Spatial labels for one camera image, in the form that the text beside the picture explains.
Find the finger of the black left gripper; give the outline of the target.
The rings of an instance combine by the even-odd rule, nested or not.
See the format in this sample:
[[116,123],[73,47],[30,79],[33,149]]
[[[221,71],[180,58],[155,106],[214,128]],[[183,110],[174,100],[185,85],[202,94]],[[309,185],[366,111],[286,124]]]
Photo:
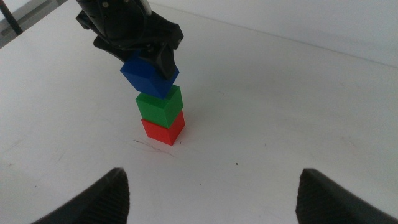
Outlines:
[[97,36],[94,40],[93,45],[105,52],[115,56],[120,59],[122,62],[126,62],[128,59],[132,57],[137,57],[140,53],[140,50],[121,50],[115,47],[112,47],[110,44],[106,43],[101,37]]
[[157,45],[154,49],[154,62],[166,80],[170,80],[176,70],[174,50],[168,45]]

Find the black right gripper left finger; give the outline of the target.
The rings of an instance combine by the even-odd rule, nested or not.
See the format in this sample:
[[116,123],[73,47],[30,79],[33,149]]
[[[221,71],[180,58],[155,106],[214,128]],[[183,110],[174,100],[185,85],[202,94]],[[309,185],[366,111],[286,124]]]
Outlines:
[[122,168],[113,168],[82,193],[36,221],[36,224],[126,224],[129,184]]

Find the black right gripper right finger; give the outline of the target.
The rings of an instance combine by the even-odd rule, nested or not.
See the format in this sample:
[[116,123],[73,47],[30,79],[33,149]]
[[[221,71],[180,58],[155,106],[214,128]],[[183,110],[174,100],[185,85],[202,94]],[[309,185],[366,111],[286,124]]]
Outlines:
[[298,222],[305,224],[397,224],[397,218],[313,168],[304,169],[300,175],[295,212]]

